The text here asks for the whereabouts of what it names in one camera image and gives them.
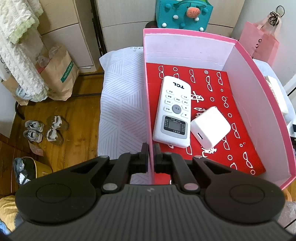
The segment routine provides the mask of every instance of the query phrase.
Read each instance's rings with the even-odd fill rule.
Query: green label
[[[73,65],[74,65],[74,63],[73,63],[73,61],[71,61],[70,64],[68,65],[65,73],[63,74],[63,77],[61,78],[62,83],[64,83],[66,78],[68,78],[68,76],[69,76],[69,74],[70,74],[70,72],[71,72],[71,70],[73,68]]]

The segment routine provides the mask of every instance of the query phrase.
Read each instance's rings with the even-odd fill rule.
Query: tcl logo
[[[175,82],[173,82],[173,83],[175,84],[175,86],[180,87],[181,89],[184,89],[183,86],[181,86],[181,85],[179,85],[179,84],[177,84],[177,83],[175,83]]]

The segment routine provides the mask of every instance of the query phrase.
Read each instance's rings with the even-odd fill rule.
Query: metal screw
[[[195,183],[186,183],[184,184],[184,188],[187,190],[187,191],[195,191],[198,189],[198,185],[195,184]]]
[[[103,189],[106,191],[114,191],[117,189],[117,185],[115,183],[106,183],[103,185]]]

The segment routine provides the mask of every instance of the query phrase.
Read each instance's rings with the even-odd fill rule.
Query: gray sneaker
[[[29,141],[35,141],[37,143],[42,141],[43,135],[35,130],[25,130],[23,132],[24,137]]]
[[[42,122],[35,121],[35,120],[27,120],[25,122],[25,127],[28,130],[34,130],[34,131],[42,132],[44,124]]]

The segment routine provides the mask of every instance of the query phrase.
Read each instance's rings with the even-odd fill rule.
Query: remote control
[[[190,145],[191,86],[165,76],[160,90],[152,139],[181,148]]]

